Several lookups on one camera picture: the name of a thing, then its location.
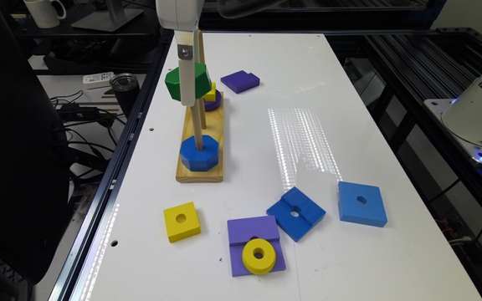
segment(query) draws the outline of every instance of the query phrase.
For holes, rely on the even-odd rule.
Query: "purple block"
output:
[[[206,112],[217,109],[219,106],[221,106],[222,102],[223,96],[220,92],[215,90],[215,101],[204,101],[204,107],[206,108]]]
[[[243,264],[244,246],[253,237],[270,242],[276,252],[276,263],[271,272],[285,270],[284,254],[280,246],[280,234],[274,216],[241,218],[228,221],[228,238],[230,244],[230,260],[232,276],[252,274]]]
[[[221,81],[236,94],[259,85],[259,78],[256,75],[247,74],[243,70],[224,76]]]

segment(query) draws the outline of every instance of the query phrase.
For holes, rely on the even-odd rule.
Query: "green hexagon block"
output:
[[[182,101],[182,93],[180,92],[180,69],[176,68],[167,73],[165,77],[165,84],[167,84],[168,92],[175,100]],[[206,64],[194,64],[194,88],[195,99],[199,99],[211,91],[211,79],[208,75],[208,68]]]

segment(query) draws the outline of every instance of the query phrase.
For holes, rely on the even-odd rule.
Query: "white table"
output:
[[[204,44],[225,96],[224,182],[175,181],[185,109],[163,84],[173,43],[72,299],[480,300],[323,35],[209,33]],[[220,83],[240,69],[261,85]],[[380,187],[384,228],[339,220],[340,179]],[[292,185],[326,216],[298,243],[279,230],[285,271],[233,278],[227,220],[264,216]],[[202,233],[169,243],[163,210],[189,201]]]

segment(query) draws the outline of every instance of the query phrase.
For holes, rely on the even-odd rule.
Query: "yellow cylinder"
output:
[[[276,252],[268,241],[255,238],[244,246],[242,258],[244,266],[251,273],[263,275],[273,269]]]

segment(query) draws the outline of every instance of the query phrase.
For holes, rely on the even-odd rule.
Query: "white mug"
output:
[[[59,20],[66,18],[66,9],[59,0],[23,0],[23,2],[39,28],[54,28],[59,26]],[[63,8],[62,16],[59,16],[52,6],[54,2]]]

